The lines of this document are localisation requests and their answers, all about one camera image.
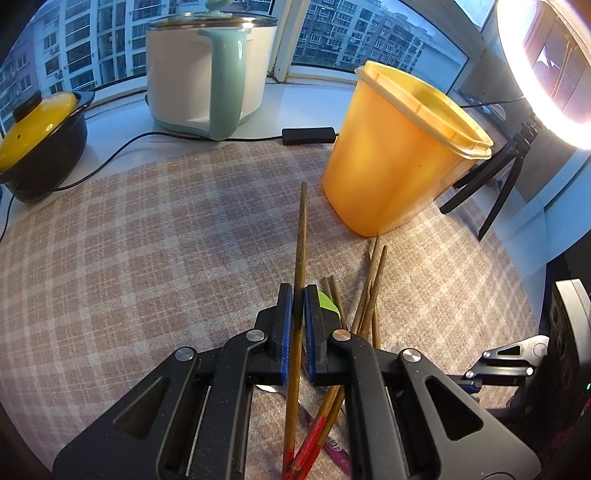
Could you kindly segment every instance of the yellow lid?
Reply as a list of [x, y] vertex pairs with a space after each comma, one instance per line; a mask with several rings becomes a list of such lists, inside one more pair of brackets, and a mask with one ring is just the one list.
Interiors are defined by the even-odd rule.
[[403, 72], [367, 61], [355, 73], [425, 133], [463, 158], [491, 157], [488, 134], [447, 95]]
[[76, 107], [73, 93], [59, 92], [41, 99], [38, 90], [14, 110], [15, 124], [0, 143], [0, 171], [6, 171], [35, 148]]

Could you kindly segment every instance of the pot lid knob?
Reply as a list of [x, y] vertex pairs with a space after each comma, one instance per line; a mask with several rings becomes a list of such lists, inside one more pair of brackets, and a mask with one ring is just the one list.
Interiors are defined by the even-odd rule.
[[15, 122], [20, 122], [34, 108], [41, 103], [41, 92], [33, 90], [32, 92], [25, 92], [18, 98], [18, 105], [12, 112]]

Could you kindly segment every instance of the window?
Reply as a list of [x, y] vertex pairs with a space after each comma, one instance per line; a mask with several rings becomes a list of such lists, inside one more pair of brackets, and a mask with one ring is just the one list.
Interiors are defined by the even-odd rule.
[[464, 10], [478, 30], [482, 30], [495, 6], [495, 0], [456, 0], [456, 3]]
[[90, 37], [90, 14], [78, 17], [66, 24], [66, 46], [88, 37]]
[[66, 0], [66, 20], [86, 12], [90, 8], [90, 0]]
[[90, 58], [90, 42], [71, 48], [66, 52], [66, 57], [68, 59], [70, 73], [90, 65], [92, 63], [92, 59]]
[[43, 39], [43, 50], [47, 50], [57, 43], [57, 34], [55, 32], [50, 33]]
[[27, 52], [17, 58], [17, 69], [20, 70], [27, 64]]
[[27, 90], [31, 86], [31, 75], [27, 73], [26, 77], [18, 82], [18, 86], [21, 88], [21, 93]]
[[117, 53], [125, 51], [125, 29], [120, 28], [115, 32], [115, 47]]
[[51, 75], [56, 70], [60, 69], [59, 57], [53, 57], [51, 60], [45, 62], [45, 75]]
[[54, 83], [53, 85], [51, 85], [49, 87], [49, 91], [51, 93], [63, 92], [64, 91], [64, 85], [63, 85], [62, 82]]
[[117, 4], [115, 8], [115, 26], [125, 25], [125, 2]]
[[134, 75], [146, 73], [146, 52], [134, 53], [131, 59], [134, 64]]
[[371, 20], [371, 11], [366, 10], [365, 8], [361, 9], [361, 13], [359, 14], [359, 18], [363, 18], [364, 20], [370, 21]]
[[95, 87], [95, 78], [91, 70], [78, 74], [70, 79], [72, 89], [75, 90], [92, 90]]
[[355, 24], [355, 30], [359, 31], [359, 32], [365, 32], [365, 29], [368, 27], [366, 22], [363, 22], [361, 20], [357, 20], [357, 23]]
[[162, 15], [163, 6], [161, 0], [135, 0], [133, 19], [159, 17]]
[[348, 2], [346, 0], [342, 0], [339, 5], [339, 10], [341, 10], [343, 12], [347, 12], [348, 14], [354, 14], [356, 8], [357, 8], [357, 5], [352, 4], [351, 2]]
[[132, 27], [131, 43], [134, 50], [146, 46], [146, 29], [148, 28], [148, 25], [148, 23], [142, 23], [141, 25], [134, 25]]

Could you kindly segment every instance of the cable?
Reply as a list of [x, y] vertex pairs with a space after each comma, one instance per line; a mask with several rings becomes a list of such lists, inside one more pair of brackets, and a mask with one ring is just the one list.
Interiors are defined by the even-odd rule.
[[[139, 140], [142, 137], [147, 137], [149, 135], [161, 135], [162, 137], [180, 138], [181, 140], [213, 141], [210, 138], [206, 138], [206, 137], [196, 137], [196, 136], [189, 136], [189, 135], [179, 135], [179, 134], [172, 134], [172, 133], [169, 133], [169, 132], [144, 132], [143, 134], [139, 134], [136, 137], [133, 137], [131, 140], [128, 140], [127, 142], [125, 142], [121, 147], [119, 147], [115, 151], [115, 153], [113, 153], [109, 158], [107, 158], [107, 160], [105, 160], [96, 170], [91, 171], [88, 175], [82, 177], [80, 180], [77, 180], [74, 183], [70, 183], [69, 185], [66, 185], [65, 187], [58, 187], [58, 188], [55, 188], [55, 189], [21, 189], [21, 190], [26, 190], [28, 192], [63, 192], [64, 190], [68, 190], [68, 189], [72, 189], [74, 187], [77, 187], [78, 185], [80, 185], [80, 183], [84, 183], [86, 180], [88, 180], [89, 178], [93, 177], [98, 172], [100, 172], [103, 168], [105, 168], [129, 144], [135, 142], [136, 140]], [[228, 138], [227, 141], [232, 141], [232, 142], [264, 142], [264, 141], [269, 141], [269, 140], [278, 140], [280, 138], [282, 138], [281, 135], [278, 135], [276, 137], [264, 137], [264, 138]], [[8, 204], [8, 210], [6, 212], [6, 223], [4, 224], [4, 231], [2, 232], [2, 235], [0, 236], [0, 242], [2, 242], [2, 239], [4, 238], [4, 234], [6, 233], [6, 230], [8, 228], [8, 219], [10, 217], [10, 207], [12, 206], [12, 202], [13, 201], [14, 201], [14, 194], [12, 195], [12, 198], [10, 199], [10, 203]]]
[[8, 210], [6, 211], [6, 223], [4, 224], [4, 230], [2, 231], [2, 235], [0, 235], [0, 242], [4, 238], [4, 234], [6, 233], [6, 229], [8, 228], [8, 218], [10, 217], [10, 207], [12, 206], [12, 201], [14, 200], [14, 194], [8, 203]]
[[475, 103], [474, 105], [460, 105], [460, 108], [477, 108], [480, 106], [497, 105], [497, 104], [502, 104], [502, 103], [513, 103], [513, 102], [518, 102], [519, 100], [523, 100], [524, 98], [525, 98], [524, 96], [520, 96], [519, 98], [516, 98], [514, 100], [502, 100], [500, 102]]

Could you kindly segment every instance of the rice cooker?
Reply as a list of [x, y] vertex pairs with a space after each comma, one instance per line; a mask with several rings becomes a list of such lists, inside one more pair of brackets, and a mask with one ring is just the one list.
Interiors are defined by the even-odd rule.
[[261, 106], [277, 19], [215, 9], [227, 3], [149, 24], [147, 101], [160, 126], [225, 140]]

